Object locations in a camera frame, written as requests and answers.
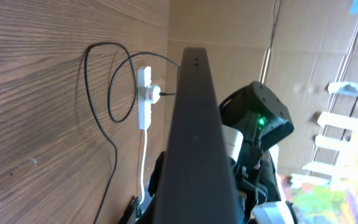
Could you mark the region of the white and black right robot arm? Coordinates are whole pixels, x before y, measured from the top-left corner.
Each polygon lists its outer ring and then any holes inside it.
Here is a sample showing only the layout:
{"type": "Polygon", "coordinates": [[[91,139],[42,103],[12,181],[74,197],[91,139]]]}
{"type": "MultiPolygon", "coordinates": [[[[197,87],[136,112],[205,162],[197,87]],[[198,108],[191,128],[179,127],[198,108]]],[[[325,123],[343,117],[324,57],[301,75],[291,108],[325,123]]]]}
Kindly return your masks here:
{"type": "Polygon", "coordinates": [[[261,82],[235,91],[219,105],[224,142],[240,208],[241,223],[256,223],[255,207],[282,200],[270,149],[294,131],[288,108],[261,82]]]}

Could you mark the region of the Galaxy S24 smartphone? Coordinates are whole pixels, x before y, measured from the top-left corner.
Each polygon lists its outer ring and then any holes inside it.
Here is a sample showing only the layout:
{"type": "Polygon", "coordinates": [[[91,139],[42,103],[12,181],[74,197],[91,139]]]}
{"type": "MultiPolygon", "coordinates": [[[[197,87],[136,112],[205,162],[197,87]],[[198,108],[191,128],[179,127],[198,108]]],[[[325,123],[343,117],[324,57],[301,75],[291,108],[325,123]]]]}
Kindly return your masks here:
{"type": "Polygon", "coordinates": [[[241,223],[206,49],[183,51],[167,154],[139,223],[241,223]]]}

